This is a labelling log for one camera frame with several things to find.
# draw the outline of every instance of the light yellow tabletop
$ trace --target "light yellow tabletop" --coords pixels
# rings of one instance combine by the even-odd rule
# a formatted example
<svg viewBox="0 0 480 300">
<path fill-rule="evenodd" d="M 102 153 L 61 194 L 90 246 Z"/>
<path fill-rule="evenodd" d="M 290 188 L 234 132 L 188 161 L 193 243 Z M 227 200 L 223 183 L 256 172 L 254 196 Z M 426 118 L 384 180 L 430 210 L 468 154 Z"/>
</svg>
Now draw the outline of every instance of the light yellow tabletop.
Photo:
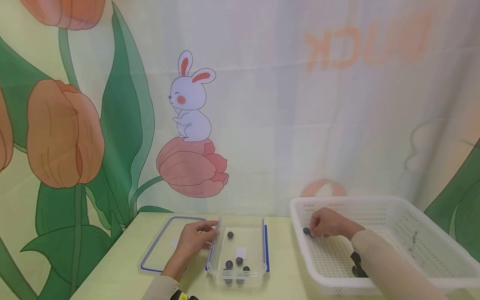
<svg viewBox="0 0 480 300">
<path fill-rule="evenodd" d="M 138 272 L 137 264 L 144 251 L 172 214 L 140 213 L 115 245 L 84 281 L 72 300 L 137 300 L 145 293 L 153 277 Z M 216 220 L 217 216 L 197 215 Z M 232 290 L 218 287 L 205 271 L 208 251 L 194 259 L 181 280 L 188 295 L 200 300 L 233 299 L 345 299 L 382 300 L 381 296 L 327 297 L 322 295 L 305 268 L 289 217 L 266 217 L 270 273 L 258 289 Z M 449 295 L 453 300 L 474 300 L 467 291 Z"/>
</svg>

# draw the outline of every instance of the tulip flower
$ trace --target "tulip flower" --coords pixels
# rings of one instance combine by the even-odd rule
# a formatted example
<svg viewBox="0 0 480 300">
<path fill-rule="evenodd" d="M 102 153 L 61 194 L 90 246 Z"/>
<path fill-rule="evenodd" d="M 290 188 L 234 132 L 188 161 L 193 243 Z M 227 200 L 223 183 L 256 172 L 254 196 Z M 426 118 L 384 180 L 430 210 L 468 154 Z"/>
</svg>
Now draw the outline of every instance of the tulip flower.
<svg viewBox="0 0 480 300">
<path fill-rule="evenodd" d="M 185 142 L 174 138 L 158 154 L 157 170 L 170 187 L 185 196 L 208 198 L 228 182 L 227 160 L 214 153 L 212 141 Z"/>
<path fill-rule="evenodd" d="M 90 99 L 61 81 L 42 80 L 28 99 L 27 155 L 44 184 L 88 183 L 102 164 L 105 141 Z"/>
<path fill-rule="evenodd" d="M 45 25 L 70 30 L 94 27 L 103 13 L 105 0 L 20 0 Z"/>
<path fill-rule="evenodd" d="M 13 131 L 7 106 L 0 88 L 0 172 L 5 169 L 13 155 Z"/>
</svg>

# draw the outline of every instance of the beige sleeve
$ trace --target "beige sleeve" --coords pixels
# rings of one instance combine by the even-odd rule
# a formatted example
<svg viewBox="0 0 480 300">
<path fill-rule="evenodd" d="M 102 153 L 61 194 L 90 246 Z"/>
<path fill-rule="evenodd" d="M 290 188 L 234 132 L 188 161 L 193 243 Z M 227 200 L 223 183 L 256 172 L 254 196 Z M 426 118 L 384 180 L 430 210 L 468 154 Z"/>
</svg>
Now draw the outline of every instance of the beige sleeve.
<svg viewBox="0 0 480 300">
<path fill-rule="evenodd" d="M 179 289 L 180 283 L 175 279 L 168 276 L 158 276 L 148 286 L 142 300 L 170 300 Z"/>
<path fill-rule="evenodd" d="M 375 232 L 358 232 L 352 238 L 352 245 L 360 255 L 362 269 L 387 299 L 448 300 Z"/>
</svg>

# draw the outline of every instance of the cartoon rabbit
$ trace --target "cartoon rabbit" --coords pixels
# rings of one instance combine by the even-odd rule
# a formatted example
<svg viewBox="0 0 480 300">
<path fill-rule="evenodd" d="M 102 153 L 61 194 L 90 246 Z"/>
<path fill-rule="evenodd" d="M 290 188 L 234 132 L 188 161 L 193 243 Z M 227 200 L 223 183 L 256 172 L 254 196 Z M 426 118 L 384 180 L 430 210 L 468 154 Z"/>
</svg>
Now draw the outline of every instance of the cartoon rabbit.
<svg viewBox="0 0 480 300">
<path fill-rule="evenodd" d="M 179 58 L 180 77 L 173 81 L 168 96 L 170 104 L 178 113 L 173 120 L 177 123 L 179 137 L 184 137 L 185 142 L 204 141 L 212 132 L 210 120 L 199 109 L 207 99 L 204 84 L 212 82 L 216 74 L 212 69 L 200 69 L 190 77 L 188 72 L 192 63 L 190 51 L 183 51 Z"/>
</svg>

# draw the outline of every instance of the rabbit ear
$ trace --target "rabbit ear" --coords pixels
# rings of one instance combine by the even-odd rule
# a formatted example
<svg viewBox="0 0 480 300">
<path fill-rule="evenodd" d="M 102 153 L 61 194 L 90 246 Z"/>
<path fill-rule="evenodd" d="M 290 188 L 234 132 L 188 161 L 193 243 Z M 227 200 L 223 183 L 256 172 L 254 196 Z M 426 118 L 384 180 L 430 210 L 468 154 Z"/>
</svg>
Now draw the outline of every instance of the rabbit ear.
<svg viewBox="0 0 480 300">
<path fill-rule="evenodd" d="M 200 82 L 201 84 L 209 84 L 216 77 L 215 71 L 212 69 L 200 69 L 192 75 L 192 83 Z"/>
<path fill-rule="evenodd" d="M 193 57 L 192 53 L 188 50 L 183 51 L 180 54 L 179 58 L 179 73 L 180 76 L 188 76 L 188 72 L 190 71 L 190 68 L 192 67 L 193 63 Z"/>
</svg>

